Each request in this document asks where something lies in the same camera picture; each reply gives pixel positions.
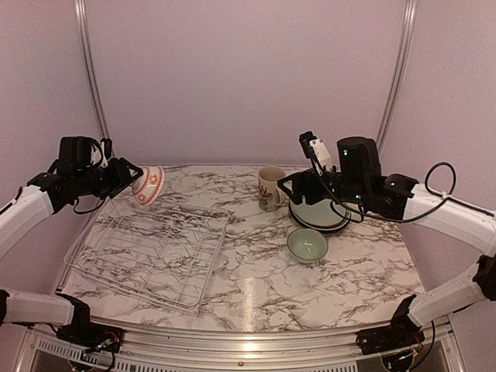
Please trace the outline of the white red small bowl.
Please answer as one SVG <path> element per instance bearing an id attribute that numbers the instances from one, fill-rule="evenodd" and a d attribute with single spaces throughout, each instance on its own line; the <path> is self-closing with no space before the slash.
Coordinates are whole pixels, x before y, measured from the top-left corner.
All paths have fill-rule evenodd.
<path id="1" fill-rule="evenodd" d="M 160 195 L 164 185 L 164 171 L 161 167 L 143 167 L 143 175 L 132 185 L 133 197 L 142 205 L 151 205 Z"/>

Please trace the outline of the front aluminium rail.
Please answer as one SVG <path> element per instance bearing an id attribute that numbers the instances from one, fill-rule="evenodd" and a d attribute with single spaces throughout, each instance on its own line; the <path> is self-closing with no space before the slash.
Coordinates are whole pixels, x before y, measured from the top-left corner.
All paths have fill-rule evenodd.
<path id="1" fill-rule="evenodd" d="M 92 354 L 57 339 L 50 328 L 26 331 L 16 371 L 65 371 L 80 363 L 89 371 L 384 371 L 412 348 L 364 355 L 356 344 L 359 326 L 284 332 L 202 331 L 120 322 L 115 356 Z"/>

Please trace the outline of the small pale green cup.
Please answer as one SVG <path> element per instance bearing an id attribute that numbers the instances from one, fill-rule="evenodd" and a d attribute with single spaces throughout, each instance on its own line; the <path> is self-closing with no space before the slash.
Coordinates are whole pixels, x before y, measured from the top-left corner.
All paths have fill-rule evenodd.
<path id="1" fill-rule="evenodd" d="M 329 250 L 327 239 L 318 231 L 299 228 L 287 238 L 290 256 L 300 264 L 313 264 L 321 260 Z"/>

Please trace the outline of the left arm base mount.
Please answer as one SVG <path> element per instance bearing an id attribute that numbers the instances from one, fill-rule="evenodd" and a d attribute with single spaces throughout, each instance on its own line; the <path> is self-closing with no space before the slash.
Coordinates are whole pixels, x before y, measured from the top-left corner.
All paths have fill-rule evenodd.
<path id="1" fill-rule="evenodd" d="M 70 324 L 57 328 L 57 338 L 84 346 L 87 348 L 87 353 L 101 350 L 119 352 L 123 334 L 121 328 L 92 322 L 91 310 L 86 303 L 68 294 L 57 293 L 57 295 L 74 306 Z"/>

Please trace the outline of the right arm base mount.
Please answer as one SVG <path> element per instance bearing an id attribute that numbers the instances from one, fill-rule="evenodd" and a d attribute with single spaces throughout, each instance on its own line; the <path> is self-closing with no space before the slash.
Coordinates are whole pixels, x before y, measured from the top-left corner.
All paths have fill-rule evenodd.
<path id="1" fill-rule="evenodd" d="M 408 308 L 400 305 L 388 325 L 362 329 L 356 335 L 356 344 L 363 355 L 383 353 L 423 343 L 421 328 L 408 317 Z"/>

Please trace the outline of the aluminium frame post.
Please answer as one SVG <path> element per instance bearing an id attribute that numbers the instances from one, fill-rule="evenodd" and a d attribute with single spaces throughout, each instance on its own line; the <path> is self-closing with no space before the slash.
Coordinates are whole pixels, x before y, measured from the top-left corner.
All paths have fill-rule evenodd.
<path id="1" fill-rule="evenodd" d="M 412 50 L 412 41 L 415 32 L 417 8 L 417 0 L 408 0 L 405 2 L 398 51 L 394 64 L 391 85 L 387 94 L 384 112 L 381 117 L 381 123 L 377 132 L 376 143 L 379 158 L 381 158 L 384 153 L 384 148 L 386 147 L 388 140 L 388 134 L 393 126 L 398 97 L 400 95 L 401 86 L 408 69 L 408 62 Z"/>
<path id="2" fill-rule="evenodd" d="M 74 11 L 76 16 L 77 31 L 81 43 L 84 69 L 88 81 L 91 103 L 95 111 L 98 130 L 102 138 L 109 140 L 111 138 L 111 133 L 105 114 L 102 95 L 98 86 L 95 59 L 91 48 L 91 34 L 88 23 L 87 2 L 85 0 L 75 0 Z"/>

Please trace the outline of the right aluminium frame post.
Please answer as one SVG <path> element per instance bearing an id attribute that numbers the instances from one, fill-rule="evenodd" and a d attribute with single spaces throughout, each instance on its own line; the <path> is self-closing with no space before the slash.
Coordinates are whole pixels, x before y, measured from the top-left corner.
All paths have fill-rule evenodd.
<path id="1" fill-rule="evenodd" d="M 388 134 L 393 126 L 398 97 L 400 95 L 401 86 L 408 69 L 408 62 L 412 50 L 412 41 L 415 32 L 417 8 L 417 0 L 408 0 L 405 2 L 398 51 L 394 64 L 391 85 L 387 94 L 384 112 L 381 117 L 381 123 L 377 132 L 376 143 L 379 158 L 381 158 L 384 153 L 384 148 L 386 147 L 388 140 Z"/>

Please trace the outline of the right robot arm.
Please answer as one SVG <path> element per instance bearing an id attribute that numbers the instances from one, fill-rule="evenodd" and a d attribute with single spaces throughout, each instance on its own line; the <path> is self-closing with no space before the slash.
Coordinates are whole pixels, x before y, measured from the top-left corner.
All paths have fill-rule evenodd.
<path id="1" fill-rule="evenodd" d="M 465 272 L 398 306 L 384 341 L 399 347 L 415 329 L 479 301 L 495 299 L 495 213 L 434 191 L 426 183 L 402 175 L 381 173 L 377 144 L 351 136 L 337 143 L 339 166 L 334 166 L 323 141 L 313 133 L 299 141 L 312 168 L 278 181 L 278 187 L 300 205 L 329 199 L 351 213 L 385 222 L 413 223 L 451 236 L 481 252 Z"/>

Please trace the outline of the left aluminium frame post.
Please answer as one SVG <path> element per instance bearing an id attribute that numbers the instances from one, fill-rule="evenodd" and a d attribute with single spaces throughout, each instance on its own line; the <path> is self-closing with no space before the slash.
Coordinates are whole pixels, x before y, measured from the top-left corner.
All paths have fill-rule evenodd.
<path id="1" fill-rule="evenodd" d="M 98 86 L 95 59 L 91 48 L 91 34 L 88 23 L 87 2 L 85 0 L 75 0 L 74 11 L 76 16 L 77 31 L 81 43 L 84 69 L 88 81 L 91 103 L 95 111 L 98 130 L 102 138 L 109 140 L 111 138 L 111 133 L 105 114 L 102 95 Z"/>

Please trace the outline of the patterned beige tall cup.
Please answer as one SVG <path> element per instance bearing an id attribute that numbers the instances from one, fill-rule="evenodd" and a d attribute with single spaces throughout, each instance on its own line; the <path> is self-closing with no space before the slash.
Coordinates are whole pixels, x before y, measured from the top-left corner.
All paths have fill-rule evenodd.
<path id="1" fill-rule="evenodd" d="M 280 167 L 266 166 L 258 170 L 258 203 L 264 212 L 275 212 L 285 202 L 286 194 L 278 187 L 278 181 L 285 178 Z"/>

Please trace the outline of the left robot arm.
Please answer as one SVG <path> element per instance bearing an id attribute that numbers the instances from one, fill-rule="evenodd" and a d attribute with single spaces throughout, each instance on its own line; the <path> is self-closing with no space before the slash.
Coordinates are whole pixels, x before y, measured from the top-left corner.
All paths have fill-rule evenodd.
<path id="1" fill-rule="evenodd" d="M 112 141 L 65 136 L 49 170 L 19 187 L 1 210 L 1 255 L 6 255 L 34 227 L 84 196 L 114 198 L 143 176 L 140 167 L 112 156 Z M 84 302 L 65 294 L 1 290 L 1 322 L 61 326 L 80 344 L 98 338 Z"/>

